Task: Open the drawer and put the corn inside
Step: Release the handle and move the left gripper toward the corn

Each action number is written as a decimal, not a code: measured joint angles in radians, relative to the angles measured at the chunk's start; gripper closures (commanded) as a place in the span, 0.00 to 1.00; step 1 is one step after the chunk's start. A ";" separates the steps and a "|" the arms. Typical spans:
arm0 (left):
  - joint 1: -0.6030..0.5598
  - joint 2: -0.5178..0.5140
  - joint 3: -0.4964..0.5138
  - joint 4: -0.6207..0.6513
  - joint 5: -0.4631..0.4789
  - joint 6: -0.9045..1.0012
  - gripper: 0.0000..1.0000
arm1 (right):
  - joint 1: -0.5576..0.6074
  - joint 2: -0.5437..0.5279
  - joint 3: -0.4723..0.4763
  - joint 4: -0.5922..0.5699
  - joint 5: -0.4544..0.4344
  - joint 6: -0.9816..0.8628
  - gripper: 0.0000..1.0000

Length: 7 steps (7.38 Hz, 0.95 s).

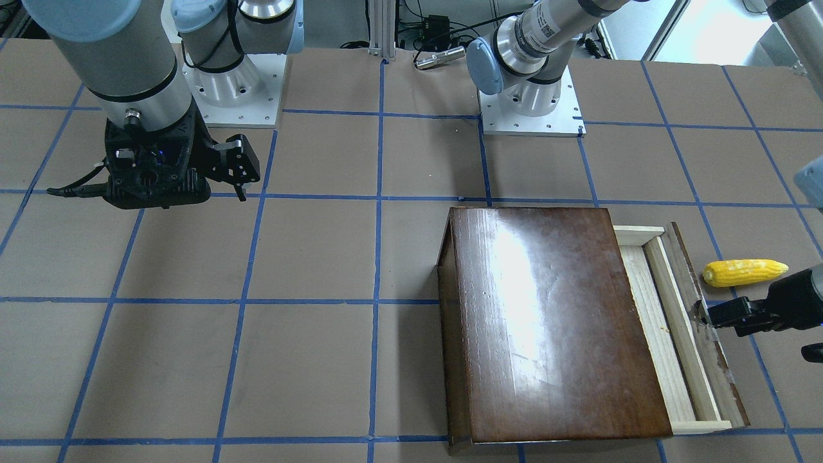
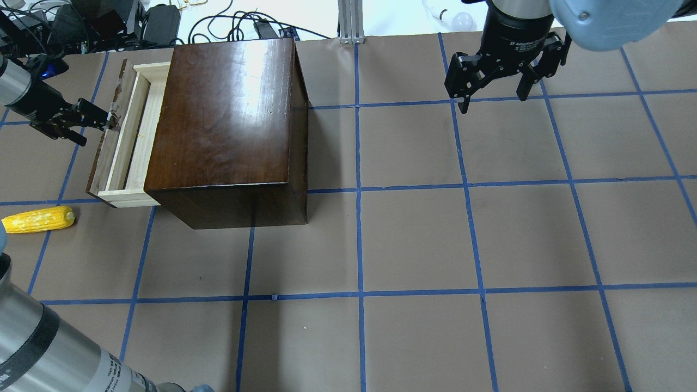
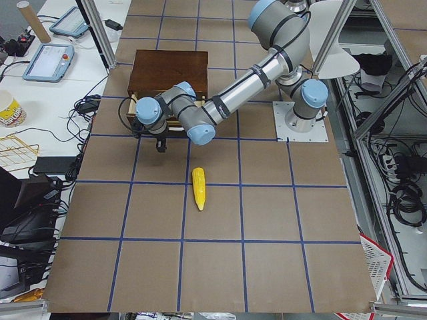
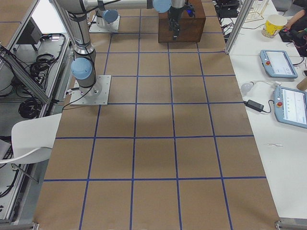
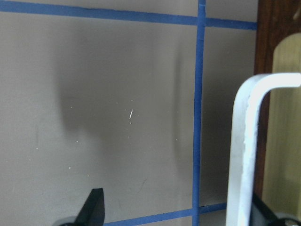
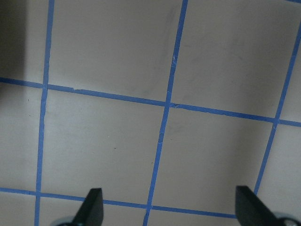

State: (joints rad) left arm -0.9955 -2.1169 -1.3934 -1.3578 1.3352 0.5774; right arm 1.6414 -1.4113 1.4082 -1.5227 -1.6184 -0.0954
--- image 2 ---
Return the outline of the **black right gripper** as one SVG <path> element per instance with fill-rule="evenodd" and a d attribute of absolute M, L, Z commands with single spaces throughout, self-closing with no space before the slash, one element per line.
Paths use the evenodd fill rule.
<path fill-rule="evenodd" d="M 567 64 L 572 37 L 565 33 L 562 40 L 550 32 L 553 19 L 550 13 L 535 19 L 521 19 L 502 11 L 486 13 L 479 51 L 476 55 L 451 55 L 444 80 L 446 92 L 456 100 L 461 114 L 468 112 L 471 97 L 493 80 L 500 67 L 513 74 L 518 67 L 521 80 L 516 95 L 525 101 L 534 84 L 553 77 L 558 67 Z M 540 53 L 537 65 L 533 65 L 532 60 Z"/>

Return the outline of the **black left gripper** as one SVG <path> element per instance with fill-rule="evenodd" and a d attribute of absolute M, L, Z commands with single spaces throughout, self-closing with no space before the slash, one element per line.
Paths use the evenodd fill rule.
<path fill-rule="evenodd" d="M 84 147 L 87 139 L 72 127 L 92 127 L 100 131 L 113 129 L 119 119 L 89 100 L 80 98 L 67 103 L 57 89 L 45 82 L 32 85 L 17 102 L 7 105 L 11 111 L 28 119 L 30 126 L 50 139 L 67 139 Z"/>

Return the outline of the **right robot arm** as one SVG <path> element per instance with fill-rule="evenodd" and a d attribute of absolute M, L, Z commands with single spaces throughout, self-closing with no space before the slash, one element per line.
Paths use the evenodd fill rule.
<path fill-rule="evenodd" d="M 694 1 L 488 1 L 479 50 L 451 56 L 444 86 L 462 114 L 493 80 L 520 75 L 516 96 L 567 64 L 576 43 L 588 51 L 618 50 L 670 19 L 695 15 Z"/>

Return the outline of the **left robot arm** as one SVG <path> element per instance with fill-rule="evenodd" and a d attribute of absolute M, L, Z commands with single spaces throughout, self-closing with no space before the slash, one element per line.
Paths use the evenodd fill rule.
<path fill-rule="evenodd" d="M 83 146 L 72 127 L 107 126 L 109 114 L 88 100 L 70 105 L 42 80 L 46 57 L 29 64 L 2 58 L 2 105 L 51 138 Z M 181 391 L 155 384 L 65 322 L 52 308 L 11 282 L 11 258 L 2 254 L 3 391 Z"/>

